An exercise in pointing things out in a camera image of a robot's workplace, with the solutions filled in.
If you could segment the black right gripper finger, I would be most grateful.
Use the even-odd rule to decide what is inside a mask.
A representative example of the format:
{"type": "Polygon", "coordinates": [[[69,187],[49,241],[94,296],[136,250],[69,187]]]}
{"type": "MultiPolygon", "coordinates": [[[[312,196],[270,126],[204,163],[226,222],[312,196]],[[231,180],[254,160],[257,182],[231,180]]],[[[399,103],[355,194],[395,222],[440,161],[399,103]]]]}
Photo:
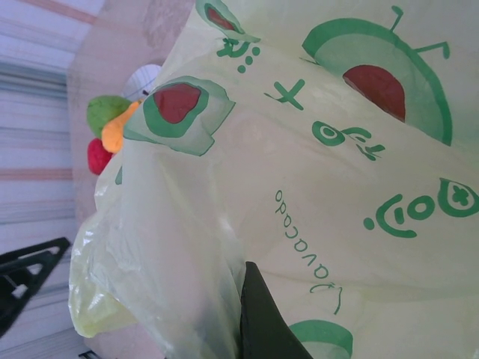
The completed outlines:
{"type": "Polygon", "coordinates": [[[283,320],[253,262],[245,264],[240,334],[242,359],[312,359],[283,320]]]}

